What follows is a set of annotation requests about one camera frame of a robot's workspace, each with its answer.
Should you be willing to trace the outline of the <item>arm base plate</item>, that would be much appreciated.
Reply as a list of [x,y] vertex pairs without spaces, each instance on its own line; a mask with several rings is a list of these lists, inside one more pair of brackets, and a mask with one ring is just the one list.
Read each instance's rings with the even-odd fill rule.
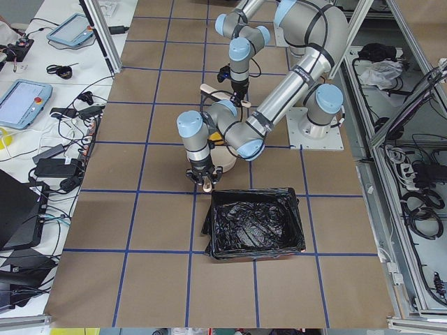
[[296,31],[295,29],[284,29],[274,25],[274,34],[276,38],[276,46],[298,48],[304,48],[307,46],[305,42],[306,30]]
[[291,149],[311,151],[343,151],[344,145],[334,117],[330,125],[317,126],[307,117],[307,108],[292,107],[285,116]]

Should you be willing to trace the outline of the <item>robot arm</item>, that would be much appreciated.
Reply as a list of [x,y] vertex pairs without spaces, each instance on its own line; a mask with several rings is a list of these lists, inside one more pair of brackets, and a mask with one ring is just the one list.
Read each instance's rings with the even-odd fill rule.
[[191,164],[186,176],[205,191],[210,191],[223,173],[212,161],[211,134],[220,133],[241,158],[252,161],[264,150],[268,133],[299,100],[308,109],[305,130],[310,132],[329,128],[342,108],[341,90],[333,84],[317,84],[317,80],[342,59],[348,38],[343,12],[327,1],[280,1],[274,23],[283,29],[298,60],[255,112],[241,121],[233,102],[223,99],[204,112],[189,110],[177,118],[178,133]]
[[250,60],[270,42],[266,27],[249,25],[249,20],[263,4],[263,1],[241,1],[230,13],[220,14],[214,24],[215,31],[230,40],[229,64],[219,70],[217,81],[230,81],[233,89],[230,100],[236,105],[248,92]]

